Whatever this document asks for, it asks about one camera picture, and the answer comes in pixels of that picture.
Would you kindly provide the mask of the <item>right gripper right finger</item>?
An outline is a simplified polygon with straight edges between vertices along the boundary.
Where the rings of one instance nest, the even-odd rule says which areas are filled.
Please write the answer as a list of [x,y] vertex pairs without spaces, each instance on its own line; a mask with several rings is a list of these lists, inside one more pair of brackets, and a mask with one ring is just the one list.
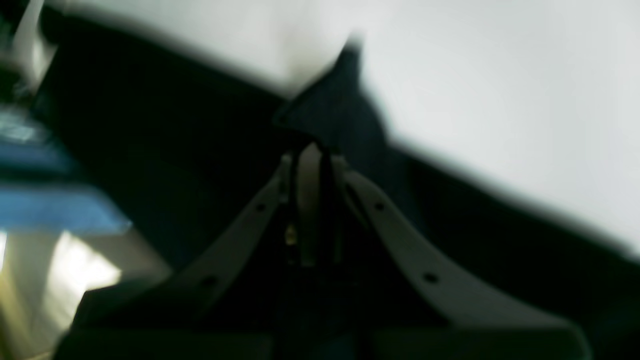
[[496,289],[456,264],[407,221],[375,183],[340,155],[307,146],[300,155],[301,264],[319,261],[322,200],[340,199],[381,240],[394,264],[450,328],[388,329],[372,334],[375,351],[588,351],[583,331]]

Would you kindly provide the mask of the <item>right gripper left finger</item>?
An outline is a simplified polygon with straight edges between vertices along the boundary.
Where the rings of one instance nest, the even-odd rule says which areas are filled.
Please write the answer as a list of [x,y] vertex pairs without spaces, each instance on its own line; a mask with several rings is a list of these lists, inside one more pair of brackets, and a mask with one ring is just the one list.
[[268,312],[296,235],[294,166],[285,153],[265,187],[181,271],[130,296],[129,284],[83,296],[76,346],[272,346]]

